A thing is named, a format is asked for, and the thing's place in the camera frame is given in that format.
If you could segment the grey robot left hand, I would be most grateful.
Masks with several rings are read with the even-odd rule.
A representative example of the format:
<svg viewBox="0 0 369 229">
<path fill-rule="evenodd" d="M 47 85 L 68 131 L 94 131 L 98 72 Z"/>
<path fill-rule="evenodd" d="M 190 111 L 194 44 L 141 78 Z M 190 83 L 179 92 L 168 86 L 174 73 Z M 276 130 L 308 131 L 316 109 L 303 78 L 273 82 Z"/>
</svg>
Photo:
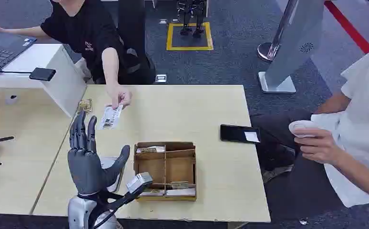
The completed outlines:
<svg viewBox="0 0 369 229">
<path fill-rule="evenodd" d="M 109 168 L 102 168 L 97 154 L 95 125 L 97 117 L 92 116 L 85 124 L 86 112 L 80 111 L 69 130 L 70 150 L 68 166 L 78 194 L 87 196 L 106 190 L 116 183 L 128 158 L 130 146 L 122 147 L 119 157 Z"/>
</svg>

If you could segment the person's left hand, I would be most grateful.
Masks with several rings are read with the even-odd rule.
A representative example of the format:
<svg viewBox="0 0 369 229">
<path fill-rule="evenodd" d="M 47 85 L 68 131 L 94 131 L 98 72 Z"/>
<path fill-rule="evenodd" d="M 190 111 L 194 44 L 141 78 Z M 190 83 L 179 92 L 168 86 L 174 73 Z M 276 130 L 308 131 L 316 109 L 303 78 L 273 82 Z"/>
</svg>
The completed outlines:
<svg viewBox="0 0 369 229">
<path fill-rule="evenodd" d="M 300 145 L 302 156 L 319 163 L 337 165 L 346 152 L 334 141 L 330 131 L 318 128 L 296 129 L 294 141 Z"/>
<path fill-rule="evenodd" d="M 124 86 L 117 85 L 106 85 L 107 93 L 112 102 L 112 109 L 116 110 L 119 106 L 123 106 L 123 109 L 131 104 L 132 93 Z"/>
</svg>

